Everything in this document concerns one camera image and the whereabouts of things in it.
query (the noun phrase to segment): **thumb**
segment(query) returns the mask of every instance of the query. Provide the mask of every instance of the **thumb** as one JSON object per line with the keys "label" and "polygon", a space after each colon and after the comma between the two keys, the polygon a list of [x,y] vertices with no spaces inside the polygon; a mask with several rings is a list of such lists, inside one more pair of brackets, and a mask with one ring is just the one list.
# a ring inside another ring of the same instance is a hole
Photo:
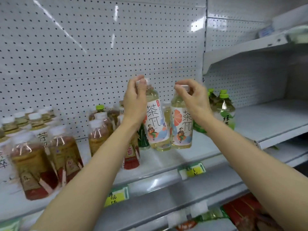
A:
{"label": "thumb", "polygon": [[190,98],[190,95],[187,93],[186,89],[183,88],[181,85],[176,84],[175,85],[176,92],[182,97],[182,99],[187,102]]}
{"label": "thumb", "polygon": [[138,95],[137,95],[137,98],[140,99],[140,98],[145,98],[145,93],[146,93],[146,90],[147,90],[147,81],[145,81],[144,78],[142,78],[139,83],[138,83],[138,86],[137,86],[137,90],[138,90]]}

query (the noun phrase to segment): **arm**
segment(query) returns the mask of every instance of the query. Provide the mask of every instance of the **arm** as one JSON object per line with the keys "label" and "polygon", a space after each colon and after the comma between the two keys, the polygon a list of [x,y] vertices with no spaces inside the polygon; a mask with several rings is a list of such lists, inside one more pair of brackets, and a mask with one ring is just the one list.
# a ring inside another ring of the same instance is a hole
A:
{"label": "arm", "polygon": [[[146,81],[142,78],[137,76],[128,83],[123,123],[52,200],[31,230],[83,231],[94,228],[129,142],[146,114]],[[135,82],[140,79],[137,95]]]}
{"label": "arm", "polygon": [[285,230],[307,230],[308,178],[258,149],[223,122],[214,118],[206,88],[182,80],[194,93],[176,85],[190,114],[213,140],[262,206]]}

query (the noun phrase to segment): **price tag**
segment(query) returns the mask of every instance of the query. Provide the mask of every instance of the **price tag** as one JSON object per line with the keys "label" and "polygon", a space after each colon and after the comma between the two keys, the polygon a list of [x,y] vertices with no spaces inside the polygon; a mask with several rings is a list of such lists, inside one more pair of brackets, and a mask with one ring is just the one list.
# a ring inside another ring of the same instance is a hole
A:
{"label": "price tag", "polygon": [[187,177],[194,177],[196,175],[202,174],[205,172],[205,168],[201,162],[191,164],[186,167],[182,167],[178,169],[182,179],[185,180]]}
{"label": "price tag", "polygon": [[128,187],[113,189],[106,199],[105,207],[129,199]]}

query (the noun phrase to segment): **forearm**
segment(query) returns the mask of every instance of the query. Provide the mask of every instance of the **forearm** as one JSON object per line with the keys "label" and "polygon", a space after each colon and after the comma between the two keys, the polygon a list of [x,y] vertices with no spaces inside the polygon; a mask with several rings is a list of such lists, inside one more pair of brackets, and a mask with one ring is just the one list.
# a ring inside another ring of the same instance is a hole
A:
{"label": "forearm", "polygon": [[201,126],[265,209],[286,230],[308,226],[308,179],[214,117]]}
{"label": "forearm", "polygon": [[123,123],[52,200],[31,230],[92,230],[123,162],[134,127]]}

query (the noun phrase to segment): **person's right arm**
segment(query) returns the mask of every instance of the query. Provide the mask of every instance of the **person's right arm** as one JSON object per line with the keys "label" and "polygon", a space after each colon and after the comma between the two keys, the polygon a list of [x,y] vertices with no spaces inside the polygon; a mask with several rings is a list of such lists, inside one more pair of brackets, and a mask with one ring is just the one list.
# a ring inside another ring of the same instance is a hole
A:
{"label": "person's right arm", "polygon": [[[175,89],[193,119],[206,130],[267,212],[285,230],[307,230],[308,178],[258,149],[217,120],[204,86],[194,80],[182,80],[176,84]],[[194,91],[193,95],[189,95],[179,84],[189,85]]]}

